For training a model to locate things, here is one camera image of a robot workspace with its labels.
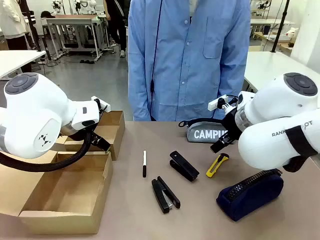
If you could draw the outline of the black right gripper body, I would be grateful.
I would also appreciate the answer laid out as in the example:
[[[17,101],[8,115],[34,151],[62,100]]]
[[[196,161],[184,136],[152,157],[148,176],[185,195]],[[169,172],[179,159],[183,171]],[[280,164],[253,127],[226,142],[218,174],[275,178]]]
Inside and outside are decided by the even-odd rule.
[[[224,135],[229,135],[230,137],[234,138],[235,141],[237,141],[242,134],[242,131],[236,124],[236,113],[237,110],[233,109],[229,113],[227,113],[225,117],[222,119],[222,125],[227,130],[227,132]]]

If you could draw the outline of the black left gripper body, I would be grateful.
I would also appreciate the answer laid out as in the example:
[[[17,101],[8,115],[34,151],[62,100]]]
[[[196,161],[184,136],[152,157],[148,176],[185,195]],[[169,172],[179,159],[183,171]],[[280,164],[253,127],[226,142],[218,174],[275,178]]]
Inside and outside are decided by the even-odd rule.
[[[95,132],[90,132],[90,137],[86,137],[86,144],[89,145],[90,152],[107,152],[111,144],[102,136]]]

